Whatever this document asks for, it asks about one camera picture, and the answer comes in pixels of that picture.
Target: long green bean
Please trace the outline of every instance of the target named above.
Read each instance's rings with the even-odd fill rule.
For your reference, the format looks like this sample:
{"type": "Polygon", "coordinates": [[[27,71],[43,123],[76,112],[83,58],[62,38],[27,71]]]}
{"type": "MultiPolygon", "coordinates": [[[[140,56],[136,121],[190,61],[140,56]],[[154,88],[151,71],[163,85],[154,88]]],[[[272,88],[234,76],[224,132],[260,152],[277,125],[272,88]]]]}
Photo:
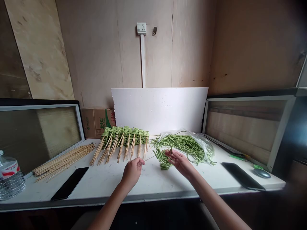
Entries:
{"type": "Polygon", "coordinates": [[[164,138],[159,140],[159,137],[153,139],[151,144],[158,150],[161,147],[170,146],[172,148],[177,148],[187,154],[187,158],[189,159],[189,155],[191,155],[195,160],[190,160],[192,163],[203,163],[208,162],[212,165],[215,165],[215,162],[212,161],[214,155],[214,149],[212,146],[206,147],[206,151],[193,139],[193,137],[188,135],[176,135],[169,134],[164,138]]]}

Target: person's right hand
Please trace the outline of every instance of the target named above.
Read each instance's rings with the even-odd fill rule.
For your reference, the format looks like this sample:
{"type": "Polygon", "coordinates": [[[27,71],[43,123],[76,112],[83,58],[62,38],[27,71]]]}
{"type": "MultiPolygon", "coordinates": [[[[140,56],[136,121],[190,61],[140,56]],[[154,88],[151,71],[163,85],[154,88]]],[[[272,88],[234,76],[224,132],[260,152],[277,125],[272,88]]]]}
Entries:
{"type": "Polygon", "coordinates": [[[140,178],[142,165],[145,165],[145,162],[140,157],[137,157],[127,163],[120,182],[120,184],[128,190],[127,192],[130,192],[140,178]]]}
{"type": "Polygon", "coordinates": [[[182,153],[172,150],[166,150],[165,155],[168,156],[169,163],[175,166],[175,168],[188,180],[190,179],[191,173],[195,171],[195,168],[191,162],[182,153]]]}

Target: water bottle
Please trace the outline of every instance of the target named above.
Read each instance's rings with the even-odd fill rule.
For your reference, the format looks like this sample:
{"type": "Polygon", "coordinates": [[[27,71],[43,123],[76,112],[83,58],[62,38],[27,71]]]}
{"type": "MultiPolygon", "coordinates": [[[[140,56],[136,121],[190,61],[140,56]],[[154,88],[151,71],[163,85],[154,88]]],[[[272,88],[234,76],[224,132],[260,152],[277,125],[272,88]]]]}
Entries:
{"type": "Polygon", "coordinates": [[[26,181],[15,158],[3,156],[0,150],[0,200],[8,200],[21,193],[26,181]]]}

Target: computer mouse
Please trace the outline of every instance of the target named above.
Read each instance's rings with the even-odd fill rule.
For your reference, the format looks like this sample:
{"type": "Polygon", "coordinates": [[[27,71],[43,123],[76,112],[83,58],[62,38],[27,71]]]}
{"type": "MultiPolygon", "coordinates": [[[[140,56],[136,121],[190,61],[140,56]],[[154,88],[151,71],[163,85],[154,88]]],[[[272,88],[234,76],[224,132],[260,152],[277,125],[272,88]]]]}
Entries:
{"type": "Polygon", "coordinates": [[[254,172],[260,177],[271,178],[271,175],[266,171],[264,171],[263,169],[254,169],[254,172]]]}

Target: black smartphone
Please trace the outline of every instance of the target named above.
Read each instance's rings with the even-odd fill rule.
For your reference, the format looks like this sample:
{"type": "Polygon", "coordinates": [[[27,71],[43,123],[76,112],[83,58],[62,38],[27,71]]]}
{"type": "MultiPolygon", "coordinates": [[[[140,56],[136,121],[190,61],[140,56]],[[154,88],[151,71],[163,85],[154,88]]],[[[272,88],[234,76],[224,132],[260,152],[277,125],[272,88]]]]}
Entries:
{"type": "Polygon", "coordinates": [[[56,194],[51,198],[51,201],[63,200],[68,198],[88,169],[88,167],[76,169],[76,171],[74,171],[74,173],[67,179],[67,181],[62,185],[62,187],[60,187],[56,194]]]}
{"type": "Polygon", "coordinates": [[[250,175],[244,172],[238,165],[234,163],[223,162],[222,165],[227,169],[228,172],[246,189],[265,191],[257,181],[255,181],[250,175]]]}

